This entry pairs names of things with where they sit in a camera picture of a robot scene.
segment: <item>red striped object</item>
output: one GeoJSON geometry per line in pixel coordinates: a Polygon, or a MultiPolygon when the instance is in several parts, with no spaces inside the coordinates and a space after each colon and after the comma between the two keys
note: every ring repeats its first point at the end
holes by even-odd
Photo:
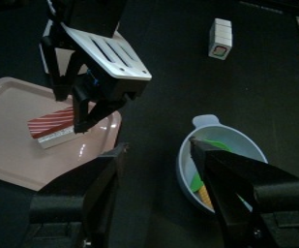
{"type": "Polygon", "coordinates": [[[72,125],[72,107],[50,113],[27,122],[30,134],[39,139],[72,125]]]}

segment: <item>bowl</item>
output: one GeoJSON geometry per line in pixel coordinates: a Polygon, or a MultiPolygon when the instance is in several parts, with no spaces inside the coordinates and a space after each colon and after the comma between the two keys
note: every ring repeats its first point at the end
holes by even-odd
{"type": "Polygon", "coordinates": [[[218,117],[214,114],[204,114],[192,119],[195,126],[194,131],[186,137],[179,154],[176,175],[182,191],[191,203],[203,211],[214,214],[214,209],[202,202],[198,193],[191,190],[191,182],[196,174],[196,167],[191,158],[191,143],[190,137],[198,140],[215,140],[223,143],[232,153],[268,163],[267,158],[250,137],[239,130],[220,124],[218,117]]]}

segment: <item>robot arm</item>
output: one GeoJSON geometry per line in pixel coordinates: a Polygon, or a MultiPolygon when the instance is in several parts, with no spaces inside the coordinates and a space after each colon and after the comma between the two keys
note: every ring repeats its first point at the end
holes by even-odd
{"type": "Polygon", "coordinates": [[[226,247],[299,247],[299,178],[196,139],[191,155],[226,247]]]}
{"type": "Polygon", "coordinates": [[[127,100],[139,97],[150,72],[116,31],[126,0],[48,0],[50,35],[40,46],[52,79],[56,101],[72,95],[74,132],[84,133],[127,100]],[[74,50],[64,75],[56,47],[74,50]],[[82,66],[88,68],[82,78],[82,66]],[[88,103],[95,102],[92,109],[88,103]]]}

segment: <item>black table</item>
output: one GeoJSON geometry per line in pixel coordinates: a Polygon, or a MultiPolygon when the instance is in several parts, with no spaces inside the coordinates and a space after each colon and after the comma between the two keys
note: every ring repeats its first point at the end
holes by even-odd
{"type": "MultiPolygon", "coordinates": [[[[46,1],[0,13],[0,78],[50,87],[38,49],[46,1]]],[[[110,247],[223,247],[215,218],[186,199],[176,156],[192,118],[214,113],[272,165],[299,176],[299,30],[295,18],[223,0],[130,0],[119,31],[152,74],[120,111],[131,144],[110,247]],[[226,61],[207,56],[215,17],[234,26],[226,61]]],[[[0,181],[0,247],[18,247],[34,192],[0,181]]]]}

